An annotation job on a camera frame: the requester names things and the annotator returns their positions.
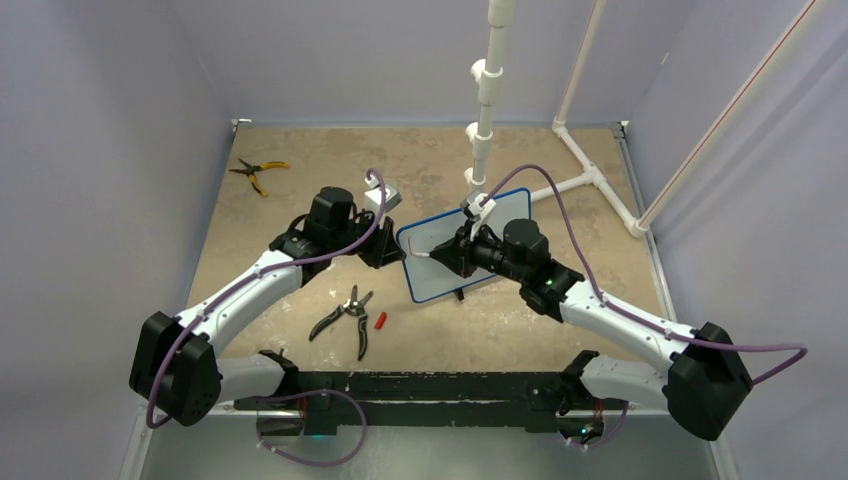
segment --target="small whiteboard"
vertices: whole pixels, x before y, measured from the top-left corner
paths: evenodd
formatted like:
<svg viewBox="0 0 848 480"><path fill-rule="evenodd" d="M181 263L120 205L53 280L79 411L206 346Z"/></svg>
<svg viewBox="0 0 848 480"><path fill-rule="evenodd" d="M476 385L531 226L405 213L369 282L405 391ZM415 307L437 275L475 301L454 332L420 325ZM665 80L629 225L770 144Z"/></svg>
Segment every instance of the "small whiteboard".
<svg viewBox="0 0 848 480"><path fill-rule="evenodd" d="M510 220L531 218L530 190L523 187L516 188L495 195L495 200L498 204L489 217L488 224L499 238L503 237L504 226ZM424 303L494 276L494 274L478 268L474 275L462 278L433 259L416 257L409 252L410 245L415 252L429 252L437 245L453 238L456 230L466 220L465 214L457 208L398 230L397 242L400 248L406 252L403 270L406 273L406 282L409 285L409 293L413 302Z"/></svg>

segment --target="pliers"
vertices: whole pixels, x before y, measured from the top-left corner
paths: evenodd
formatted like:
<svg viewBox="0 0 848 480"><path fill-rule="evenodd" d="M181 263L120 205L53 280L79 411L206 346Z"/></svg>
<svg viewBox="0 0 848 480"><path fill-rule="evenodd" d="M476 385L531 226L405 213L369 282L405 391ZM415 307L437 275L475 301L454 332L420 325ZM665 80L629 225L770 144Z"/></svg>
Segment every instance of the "pliers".
<svg viewBox="0 0 848 480"><path fill-rule="evenodd" d="M333 310L333 313L327 315L322 318L318 323L312 327L312 331L309 333L309 341L311 342L321 333L322 330L329 327L333 322L341 318L343 313L348 315L352 315L357 317L358 321L358 330L359 330L359 355L357 355L356 360L362 360L362 357L365 356L365 351L368 349L368 331L365 329L365 324L368 321L368 314L365 313L365 304L368 303L368 300L371 299L371 296L374 295L374 291L370 291L362 297L362 300L356 299L357 289L356 285L353 286L353 289L350 292L350 299L336 307Z"/></svg>
<svg viewBox="0 0 848 480"><path fill-rule="evenodd" d="M259 186L259 182L256 181L256 172L261 172L262 170L267 170L269 168L289 168L289 164L286 162L267 162L259 165L251 165L241 158L239 158L239 162L241 162L245 168L231 168L230 171L247 175L247 178L250 179L250 184L253 185L253 189L256 190L256 193L263 197L267 197L268 192L262 190L262 187Z"/></svg>

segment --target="stained surface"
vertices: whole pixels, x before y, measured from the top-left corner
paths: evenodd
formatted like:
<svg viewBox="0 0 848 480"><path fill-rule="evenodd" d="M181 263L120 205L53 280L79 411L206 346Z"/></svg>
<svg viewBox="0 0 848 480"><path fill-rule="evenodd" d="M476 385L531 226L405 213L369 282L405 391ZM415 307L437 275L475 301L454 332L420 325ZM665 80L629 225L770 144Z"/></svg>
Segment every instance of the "stained surface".
<svg viewBox="0 0 848 480"><path fill-rule="evenodd" d="M633 210L632 195L609 130L572 132L610 184ZM577 176L581 169L548 129L501 129L495 132L489 160L489 185L523 163L538 163L555 180ZM462 171L470 166L467 138L457 128L240 130L229 159L251 163L285 161L288 170L260 172L269 196L262 198L247 178L226 173L198 265L190 304L211 295L243 272L287 228L306 213L312 197L326 185L354 192L361 205L364 172L377 167L404 201L390 214L398 227L455 208L464 197ZM545 186L535 172L519 174L508 188ZM647 311L660 307L650 261L642 240L632 238L600 192L591 186L565 194L578 240L601 287ZM559 261L582 271L568 241L553 198L533 205L533 217ZM312 326L344 302L351 286L374 290L368 303L369 347L356 361L356 320L344 317L307 340ZM301 368L314 370L531 371L564 368L583 349L632 358L600 337L541 317L518 296L518 285L500 280L471 291L464 302L452 296L414 304L402 266L371 270L357 257L334 260L329 270L304 289L282 299L246 328L224 352L243 356L267 348L284 348ZM373 328L380 312L388 320Z"/></svg>

